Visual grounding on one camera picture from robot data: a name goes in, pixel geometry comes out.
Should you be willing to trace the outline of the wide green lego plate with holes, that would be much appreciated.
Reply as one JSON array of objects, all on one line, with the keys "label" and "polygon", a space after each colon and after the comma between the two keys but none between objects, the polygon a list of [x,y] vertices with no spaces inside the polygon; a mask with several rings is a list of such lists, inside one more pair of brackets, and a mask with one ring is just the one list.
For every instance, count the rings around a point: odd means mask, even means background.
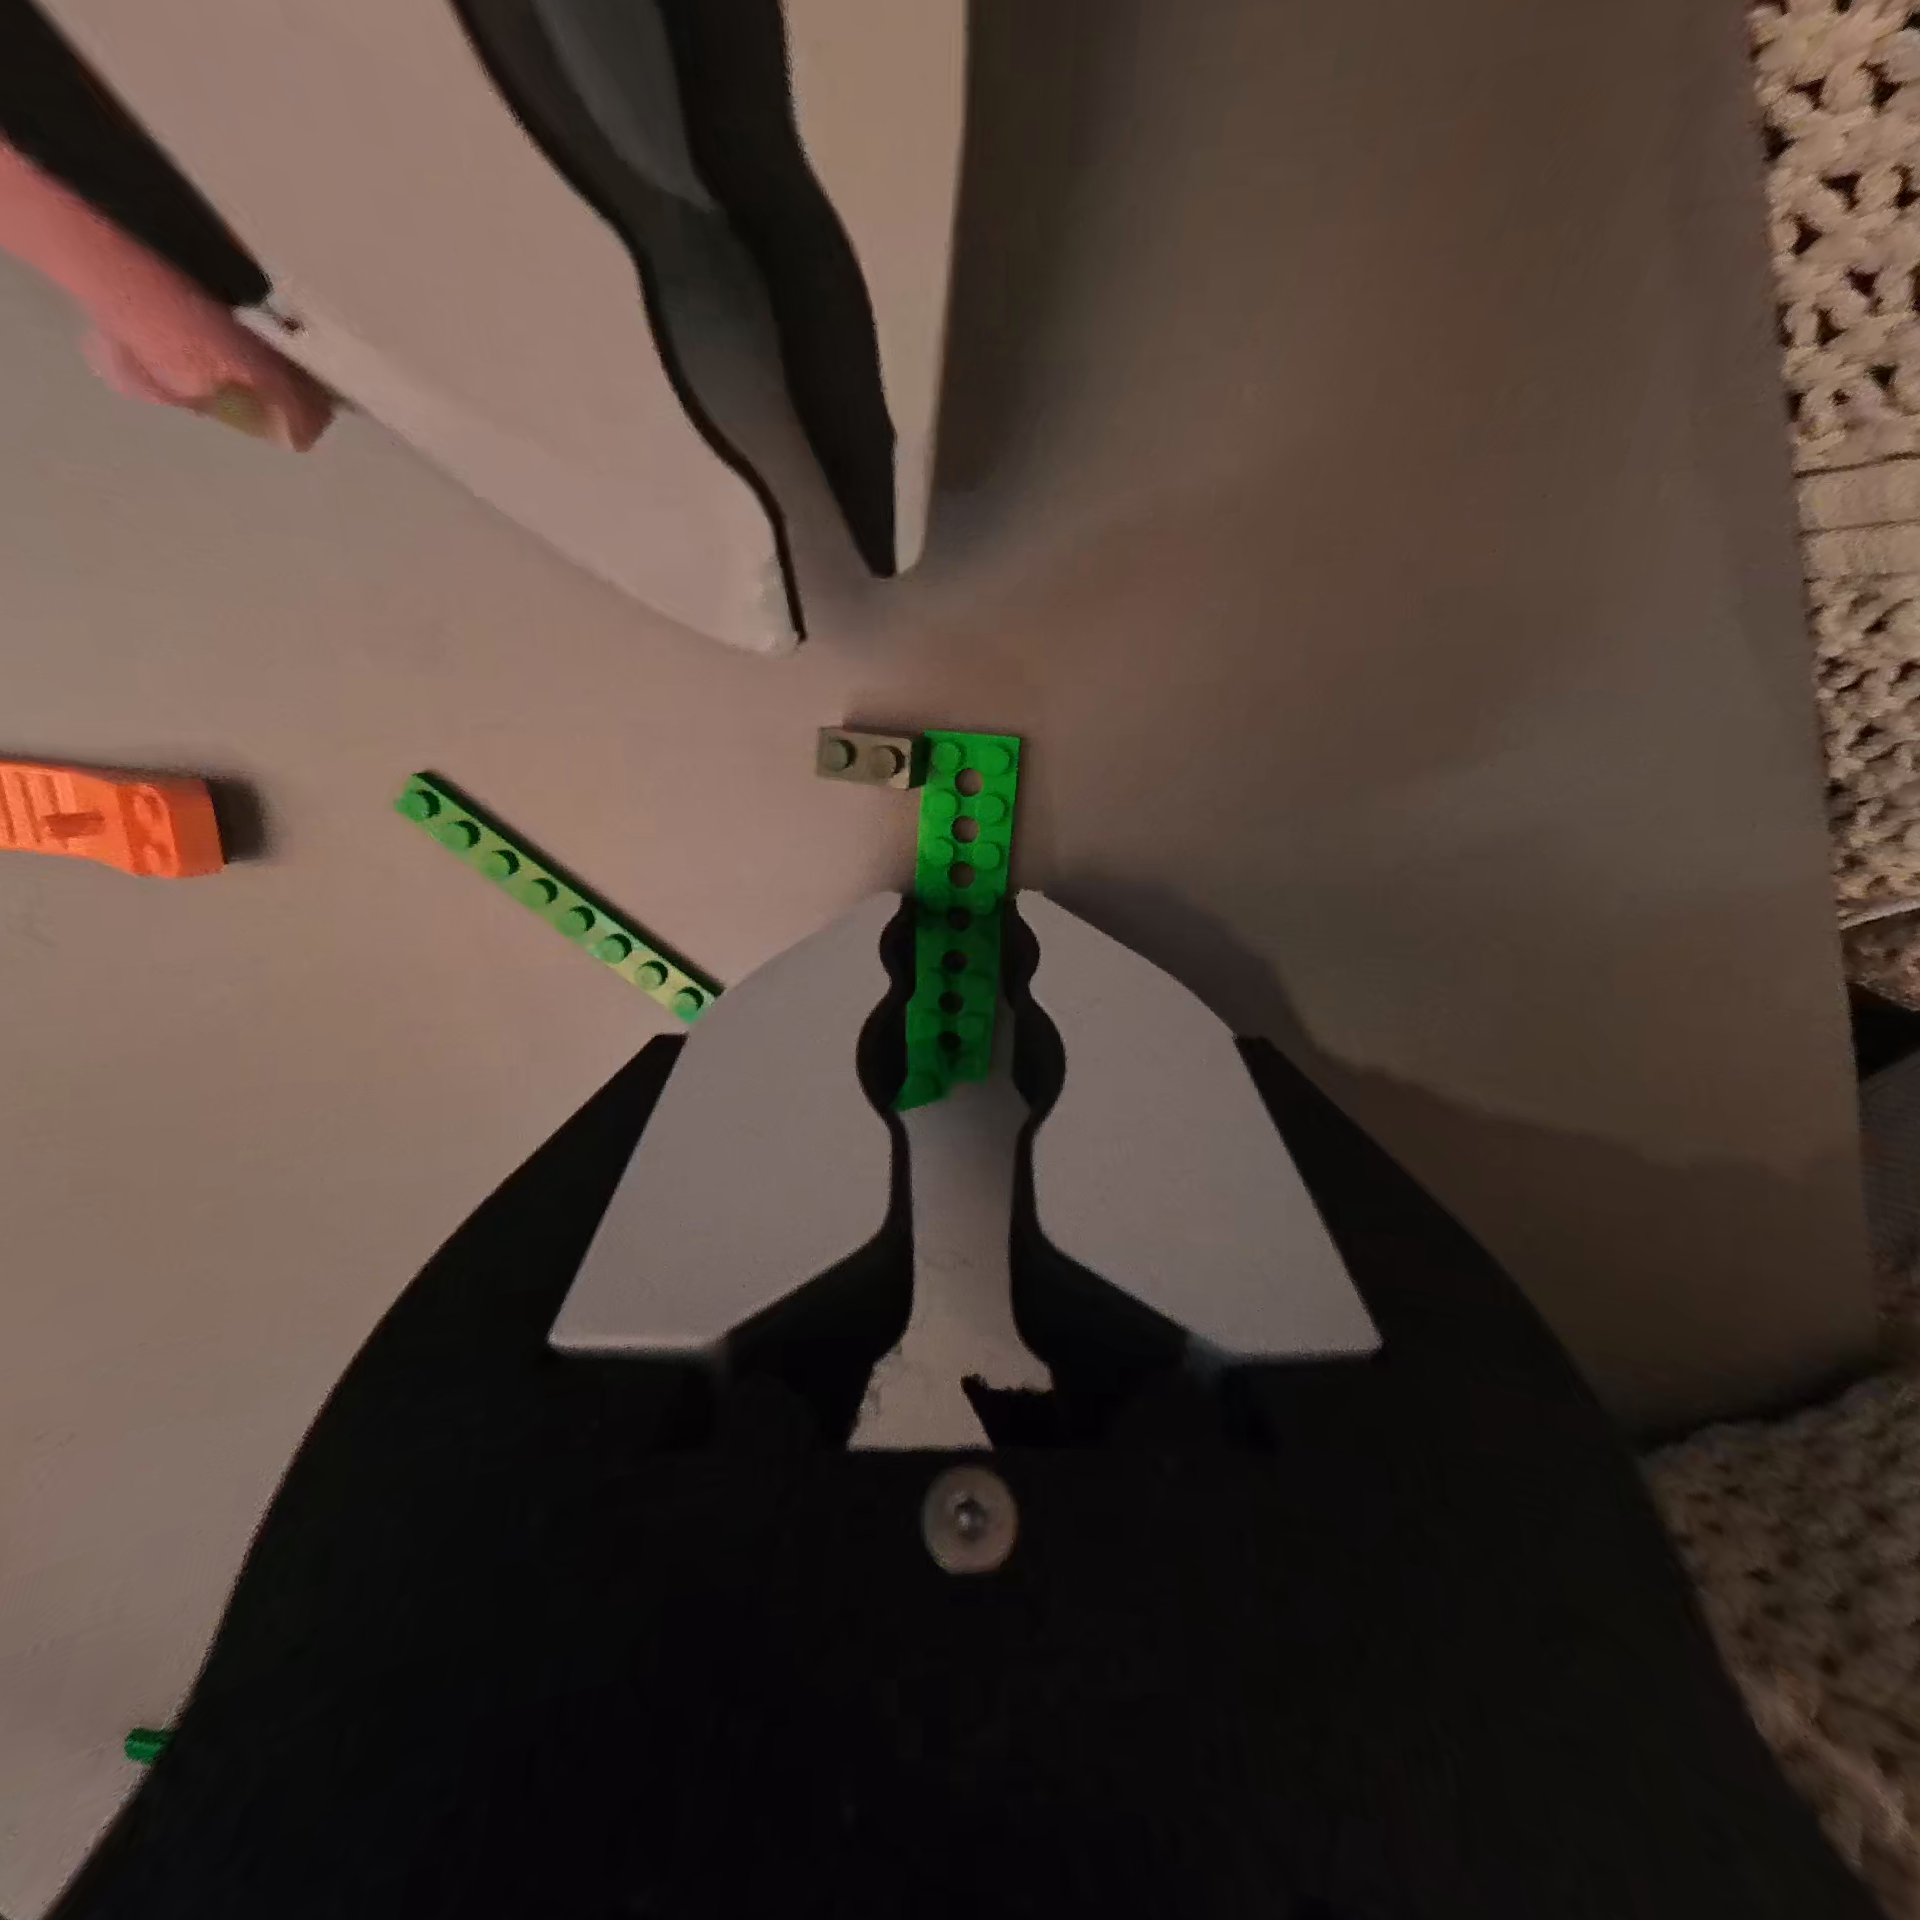
[{"label": "wide green lego plate with holes", "polygon": [[913,864],[913,987],[896,1110],[990,1076],[1010,889],[1021,739],[929,732]]}]

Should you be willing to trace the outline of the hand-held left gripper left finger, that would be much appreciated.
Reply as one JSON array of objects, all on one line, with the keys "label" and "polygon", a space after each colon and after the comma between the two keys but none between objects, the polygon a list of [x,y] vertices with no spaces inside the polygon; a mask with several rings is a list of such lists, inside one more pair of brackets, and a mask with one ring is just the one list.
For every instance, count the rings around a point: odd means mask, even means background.
[{"label": "hand-held left gripper left finger", "polygon": [[901,907],[860,902],[687,1031],[550,1325],[556,1353],[715,1353],[880,1234],[896,1129],[858,1047]]}]

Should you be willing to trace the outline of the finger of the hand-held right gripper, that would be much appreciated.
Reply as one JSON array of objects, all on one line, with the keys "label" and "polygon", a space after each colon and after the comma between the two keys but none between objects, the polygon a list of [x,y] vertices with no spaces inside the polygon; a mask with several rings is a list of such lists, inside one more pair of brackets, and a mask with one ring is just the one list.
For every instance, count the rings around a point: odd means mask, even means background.
[{"label": "finger of the hand-held right gripper", "polygon": [[777,506],[452,4],[45,13],[267,275],[254,331],[639,605],[761,658],[800,643]]},{"label": "finger of the hand-held right gripper", "polygon": [[696,173],[875,578],[919,565],[965,174],[965,2],[666,2]]}]

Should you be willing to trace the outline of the person's right hand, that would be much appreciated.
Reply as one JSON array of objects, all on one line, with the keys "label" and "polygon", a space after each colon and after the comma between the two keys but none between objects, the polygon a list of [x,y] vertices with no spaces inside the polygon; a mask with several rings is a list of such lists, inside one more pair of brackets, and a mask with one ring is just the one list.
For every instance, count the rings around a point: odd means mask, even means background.
[{"label": "person's right hand", "polygon": [[318,381],[11,144],[2,250],[75,306],[86,359],[117,392],[294,453],[332,425]]}]

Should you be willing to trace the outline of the cream knit sweater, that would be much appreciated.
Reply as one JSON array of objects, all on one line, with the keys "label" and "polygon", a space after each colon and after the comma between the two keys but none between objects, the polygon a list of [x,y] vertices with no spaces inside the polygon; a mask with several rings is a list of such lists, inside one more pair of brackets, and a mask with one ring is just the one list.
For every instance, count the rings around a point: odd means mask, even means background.
[{"label": "cream knit sweater", "polygon": [[1882,1373],[1644,1478],[1787,1783],[1917,1914],[1917,9],[1748,14]]}]

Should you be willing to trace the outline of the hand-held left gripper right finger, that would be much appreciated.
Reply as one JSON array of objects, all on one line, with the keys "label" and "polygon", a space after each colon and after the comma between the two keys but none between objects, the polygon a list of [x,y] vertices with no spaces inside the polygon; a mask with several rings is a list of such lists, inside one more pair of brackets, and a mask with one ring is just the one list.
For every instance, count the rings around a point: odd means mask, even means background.
[{"label": "hand-held left gripper right finger", "polygon": [[1374,1356],[1378,1325],[1228,1025],[1039,891],[1018,913],[1065,1056],[1031,1144],[1045,1238],[1213,1358]]}]

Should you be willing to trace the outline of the narrow green lego plate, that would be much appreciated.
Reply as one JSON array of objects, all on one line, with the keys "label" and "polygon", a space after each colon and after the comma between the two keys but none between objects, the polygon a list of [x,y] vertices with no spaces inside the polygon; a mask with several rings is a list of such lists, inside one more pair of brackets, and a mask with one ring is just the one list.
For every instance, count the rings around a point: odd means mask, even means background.
[{"label": "narrow green lego plate", "polygon": [[604,894],[434,774],[411,774],[393,801],[399,817],[446,849],[539,924],[556,930],[673,1022],[696,1025],[722,990],[661,946]]}]

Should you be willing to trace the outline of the orange brick separator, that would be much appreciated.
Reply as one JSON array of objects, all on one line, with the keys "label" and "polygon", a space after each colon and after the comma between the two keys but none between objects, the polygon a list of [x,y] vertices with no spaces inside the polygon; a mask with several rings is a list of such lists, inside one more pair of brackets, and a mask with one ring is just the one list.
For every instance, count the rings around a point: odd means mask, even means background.
[{"label": "orange brick separator", "polygon": [[206,781],[29,761],[2,762],[2,849],[127,877],[196,879],[227,867]]}]

